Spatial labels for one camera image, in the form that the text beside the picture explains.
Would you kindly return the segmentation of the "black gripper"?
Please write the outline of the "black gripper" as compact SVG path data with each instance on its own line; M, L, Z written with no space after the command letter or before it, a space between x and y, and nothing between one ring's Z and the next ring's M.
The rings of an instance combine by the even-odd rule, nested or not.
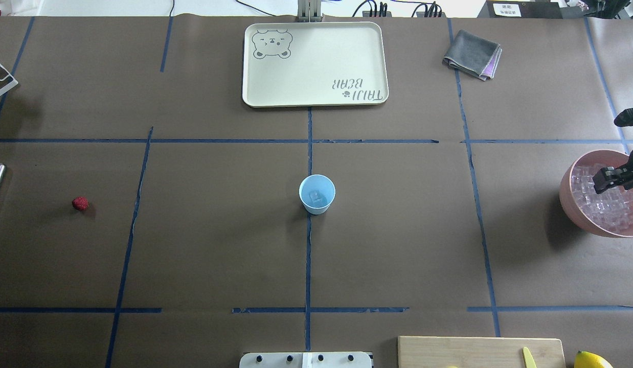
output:
M594 190L597 195L605 191L622 186L626 191L633 189L633 150L630 153L628 162L623 166L606 166L600 168L593 175Z

